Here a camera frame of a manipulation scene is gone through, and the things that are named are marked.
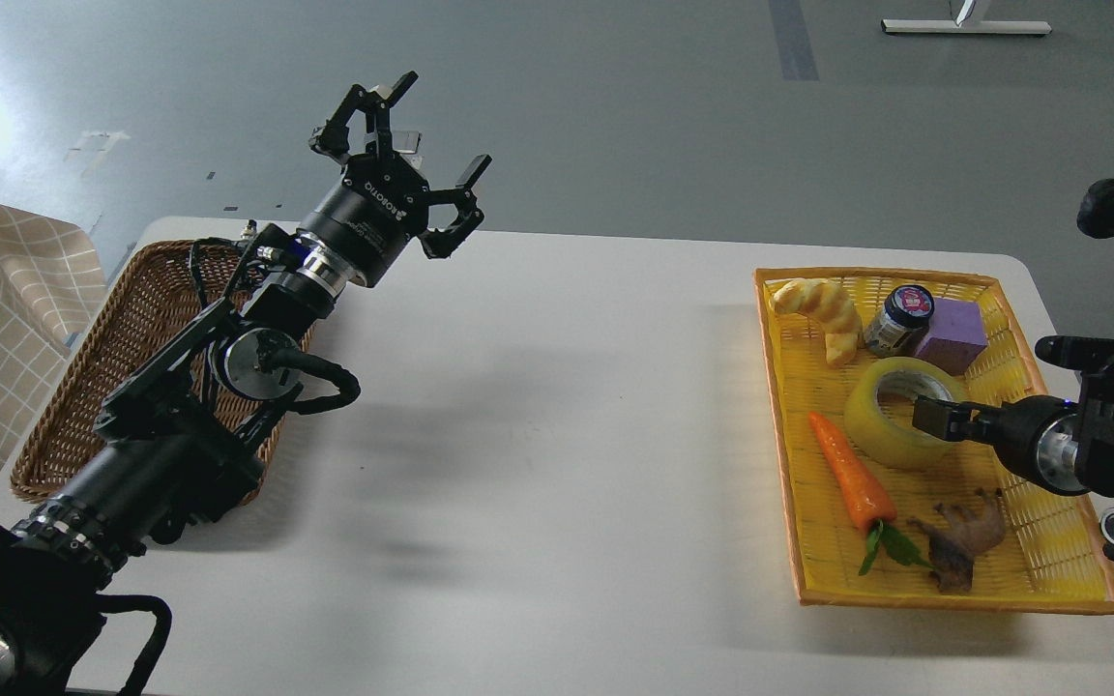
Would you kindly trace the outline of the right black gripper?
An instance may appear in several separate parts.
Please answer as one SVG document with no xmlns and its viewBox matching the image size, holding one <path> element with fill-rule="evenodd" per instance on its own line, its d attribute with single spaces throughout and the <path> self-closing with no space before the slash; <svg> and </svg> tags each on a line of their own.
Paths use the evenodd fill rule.
<svg viewBox="0 0 1114 696">
<path fill-rule="evenodd" d="M 912 427 L 945 442 L 991 445 L 1013 476 L 1056 496 L 1079 496 L 1075 416 L 1069 401 L 1047 395 L 1008 402 L 1001 411 L 980 402 L 920 395 L 913 402 Z"/>
</svg>

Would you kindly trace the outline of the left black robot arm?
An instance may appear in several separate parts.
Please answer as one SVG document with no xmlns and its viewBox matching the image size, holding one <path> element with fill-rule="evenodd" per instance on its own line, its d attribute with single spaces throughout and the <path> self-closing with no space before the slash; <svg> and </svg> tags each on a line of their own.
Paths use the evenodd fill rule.
<svg viewBox="0 0 1114 696">
<path fill-rule="evenodd" d="M 102 400 L 92 427 L 102 449 L 27 518 L 0 525 L 0 695 L 65 695 L 107 618 L 145 612 L 154 626 L 121 687 L 141 695 L 172 608 L 106 594 L 115 574 L 146 538 L 176 541 L 238 506 L 264 478 L 258 449 L 284 416 L 360 396 L 348 369 L 301 345 L 350 283 L 371 290 L 411 241 L 451 256 L 482 224 L 473 186 L 490 155 L 433 188 L 394 144 L 391 111 L 417 78 L 349 89 L 307 143 L 339 164 L 339 182 L 296 232 L 250 223 L 219 296 L 190 268 L 201 308 Z"/>
</svg>

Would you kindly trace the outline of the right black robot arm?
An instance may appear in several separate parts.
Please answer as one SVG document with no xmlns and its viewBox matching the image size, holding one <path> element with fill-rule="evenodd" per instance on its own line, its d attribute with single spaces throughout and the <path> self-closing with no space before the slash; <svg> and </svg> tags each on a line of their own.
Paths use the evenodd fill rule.
<svg viewBox="0 0 1114 696">
<path fill-rule="evenodd" d="M 1034 395 L 989 406 L 921 395 L 913 427 L 946 442 L 991 447 L 1005 470 L 1049 493 L 1114 498 L 1114 339 L 1051 335 L 1034 352 L 1078 374 L 1077 400 Z M 1114 561 L 1114 507 L 1100 514 L 1100 531 Z"/>
</svg>

